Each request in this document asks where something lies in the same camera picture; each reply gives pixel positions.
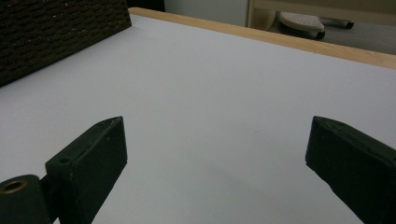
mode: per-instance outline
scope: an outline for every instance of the wooden table edge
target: wooden table edge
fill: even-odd
[[[129,8],[129,12],[137,16],[148,17],[161,21],[170,21],[228,35],[238,35],[284,47],[350,60],[353,62],[368,63],[376,66],[396,69],[396,55],[375,52],[366,49],[354,49],[351,47],[323,43],[316,40],[275,34],[217,21],[207,21],[139,7],[131,7]]]

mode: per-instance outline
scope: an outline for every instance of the chair wheel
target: chair wheel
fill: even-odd
[[[323,37],[326,35],[326,31],[323,31],[323,32],[319,32],[318,34],[317,34],[317,39],[323,39]]]
[[[355,25],[355,22],[353,22],[353,21],[349,21],[347,24],[346,24],[346,29],[352,29],[352,27],[353,27],[353,25]]]

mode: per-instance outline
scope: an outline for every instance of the tabletop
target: tabletop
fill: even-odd
[[[305,165],[311,120],[396,147],[394,69],[131,17],[0,89],[1,180],[43,177],[94,123],[123,116],[128,164],[93,223],[361,223]]]

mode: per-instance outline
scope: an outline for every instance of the gray floor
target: gray floor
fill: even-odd
[[[396,26],[355,22],[352,29],[345,29],[345,22],[320,19],[325,26],[326,35],[319,41],[358,49],[368,49],[396,55]],[[284,35],[294,35],[315,39],[316,34],[293,30],[282,25],[278,19],[269,30]]]

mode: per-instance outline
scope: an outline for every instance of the dark brown basket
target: dark brown basket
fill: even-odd
[[[125,0],[0,0],[0,87],[130,26]]]

